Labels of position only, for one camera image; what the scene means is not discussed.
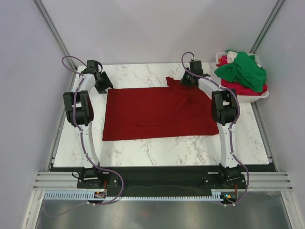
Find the dark red t shirt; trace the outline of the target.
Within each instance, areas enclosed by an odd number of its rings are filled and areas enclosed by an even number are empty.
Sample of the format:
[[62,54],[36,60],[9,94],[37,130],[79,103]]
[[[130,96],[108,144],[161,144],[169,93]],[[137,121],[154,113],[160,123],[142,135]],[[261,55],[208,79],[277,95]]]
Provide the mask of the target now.
[[103,141],[219,133],[205,92],[171,77],[166,83],[166,87],[110,89]]

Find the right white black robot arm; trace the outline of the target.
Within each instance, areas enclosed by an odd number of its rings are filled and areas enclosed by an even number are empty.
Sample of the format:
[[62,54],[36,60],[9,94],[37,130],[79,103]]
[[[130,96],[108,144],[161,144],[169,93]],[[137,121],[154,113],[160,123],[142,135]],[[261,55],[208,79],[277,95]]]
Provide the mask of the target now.
[[211,97],[211,113],[216,123],[221,142],[220,171],[211,175],[213,183],[223,188],[244,188],[246,180],[241,172],[242,163],[236,157],[235,127],[240,116],[240,105],[236,92],[216,81],[209,74],[203,73],[202,62],[192,58],[189,67],[184,65],[185,73],[180,80],[183,85],[197,86]]

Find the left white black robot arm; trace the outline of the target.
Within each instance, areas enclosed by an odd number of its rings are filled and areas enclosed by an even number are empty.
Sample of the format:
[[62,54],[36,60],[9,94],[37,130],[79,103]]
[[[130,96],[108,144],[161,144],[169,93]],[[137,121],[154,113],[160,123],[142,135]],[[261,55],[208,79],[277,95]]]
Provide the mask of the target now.
[[80,80],[71,91],[63,94],[63,101],[67,121],[74,127],[81,148],[81,169],[76,171],[77,188],[99,189],[103,188],[107,181],[103,172],[97,168],[100,161],[92,136],[94,110],[90,92],[95,88],[97,93],[106,94],[109,88],[113,88],[113,84],[102,64],[96,60],[88,60],[85,69],[75,73],[79,75]]

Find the white pink garment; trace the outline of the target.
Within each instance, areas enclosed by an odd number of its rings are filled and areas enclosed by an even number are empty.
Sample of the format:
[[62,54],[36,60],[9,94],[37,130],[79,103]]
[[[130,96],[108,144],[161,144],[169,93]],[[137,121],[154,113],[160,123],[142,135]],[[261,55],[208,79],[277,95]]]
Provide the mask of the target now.
[[233,63],[238,53],[234,51],[217,52],[215,55],[216,66],[220,67],[225,64]]

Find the bright red t shirt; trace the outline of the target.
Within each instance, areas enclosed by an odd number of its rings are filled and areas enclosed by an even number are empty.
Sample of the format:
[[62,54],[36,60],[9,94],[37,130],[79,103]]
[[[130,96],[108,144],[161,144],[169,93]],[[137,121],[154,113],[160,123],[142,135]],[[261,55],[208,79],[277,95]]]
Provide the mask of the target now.
[[243,86],[238,82],[231,83],[224,79],[221,80],[221,84],[223,87],[235,89],[238,95],[243,95],[243,96],[261,96],[263,93],[268,91],[267,84],[263,85],[263,90],[261,92],[255,92],[250,87]]

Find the green t shirt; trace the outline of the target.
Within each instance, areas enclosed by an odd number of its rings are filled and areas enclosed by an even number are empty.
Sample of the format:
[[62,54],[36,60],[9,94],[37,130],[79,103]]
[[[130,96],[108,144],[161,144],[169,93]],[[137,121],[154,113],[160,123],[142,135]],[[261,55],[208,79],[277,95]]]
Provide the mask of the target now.
[[263,91],[266,84],[266,70],[255,61],[254,55],[246,52],[226,51],[227,63],[219,66],[214,73],[229,83],[239,83],[256,93]]

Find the white laundry basket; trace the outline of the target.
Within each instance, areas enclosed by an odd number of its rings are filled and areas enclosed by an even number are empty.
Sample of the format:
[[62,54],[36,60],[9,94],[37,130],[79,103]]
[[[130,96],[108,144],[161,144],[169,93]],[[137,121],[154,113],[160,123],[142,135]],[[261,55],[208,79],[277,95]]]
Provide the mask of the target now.
[[[219,63],[219,59],[226,55],[227,52],[217,52],[215,54],[215,60],[216,60],[216,63],[218,64]],[[253,53],[248,53],[249,56],[254,56],[255,57],[255,62],[258,64],[258,65],[261,65],[262,62],[260,60],[260,58],[256,55],[256,54],[253,54]],[[255,102],[259,99],[265,99],[269,96],[269,91],[268,90],[265,90],[261,95],[238,95],[238,100],[240,102],[247,102],[247,103],[252,103],[252,102]]]

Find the left aluminium frame post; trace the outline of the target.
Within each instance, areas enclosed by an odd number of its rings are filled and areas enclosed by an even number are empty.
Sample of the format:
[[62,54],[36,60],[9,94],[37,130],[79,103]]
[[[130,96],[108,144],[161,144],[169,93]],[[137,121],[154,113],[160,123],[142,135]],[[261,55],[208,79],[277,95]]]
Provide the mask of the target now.
[[51,33],[51,35],[55,39],[55,42],[57,43],[62,55],[63,56],[70,55],[66,45],[64,44],[63,39],[61,38],[54,22],[51,19],[51,16],[49,15],[49,13],[48,13],[46,7],[44,6],[43,2],[41,0],[33,0],[32,2],[34,3],[34,5],[37,8],[40,15],[42,16],[45,24],[47,25],[47,27],[48,27],[48,29]]

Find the aluminium frame post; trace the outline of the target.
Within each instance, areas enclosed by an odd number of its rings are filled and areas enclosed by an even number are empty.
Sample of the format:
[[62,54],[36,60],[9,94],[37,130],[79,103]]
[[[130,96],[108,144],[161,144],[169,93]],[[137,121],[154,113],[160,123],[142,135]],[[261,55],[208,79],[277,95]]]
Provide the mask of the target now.
[[48,27],[48,29],[51,33],[51,35],[55,39],[55,42],[57,43],[62,55],[63,56],[70,55],[66,45],[64,44],[63,39],[61,38],[54,22],[51,19],[51,16],[49,15],[49,13],[48,13],[46,7],[44,6],[43,2],[41,0],[33,0],[32,2],[34,3],[34,5],[37,8],[40,15],[42,16],[45,24],[47,25],[47,27]]
[[275,5],[273,6],[267,20],[265,21],[262,29],[260,30],[256,40],[254,41],[253,46],[250,49],[250,53],[256,54],[260,45],[262,44],[264,38],[266,37],[267,33],[269,32],[270,28],[272,27],[276,17],[280,13],[282,7],[284,6],[286,0],[277,0]]

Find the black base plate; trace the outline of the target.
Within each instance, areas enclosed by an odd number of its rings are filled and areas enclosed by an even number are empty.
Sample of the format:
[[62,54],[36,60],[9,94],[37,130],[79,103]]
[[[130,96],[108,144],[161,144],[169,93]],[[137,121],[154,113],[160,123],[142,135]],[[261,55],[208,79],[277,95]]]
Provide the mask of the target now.
[[107,167],[102,171],[107,181],[102,189],[112,197],[193,197],[210,195],[213,189],[245,188],[213,183],[211,175],[219,171],[219,166]]

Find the right aluminium frame post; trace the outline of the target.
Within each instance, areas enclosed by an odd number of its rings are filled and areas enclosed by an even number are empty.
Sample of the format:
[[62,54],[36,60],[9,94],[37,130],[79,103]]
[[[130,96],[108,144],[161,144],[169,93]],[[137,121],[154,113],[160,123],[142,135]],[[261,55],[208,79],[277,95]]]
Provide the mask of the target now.
[[286,0],[277,0],[275,5],[273,6],[267,20],[265,21],[262,29],[260,30],[256,40],[254,41],[253,46],[250,49],[250,53],[256,54],[260,45],[262,44],[264,38],[266,37],[267,33],[269,32],[270,28],[272,27],[276,17],[280,13],[282,7],[284,6]]

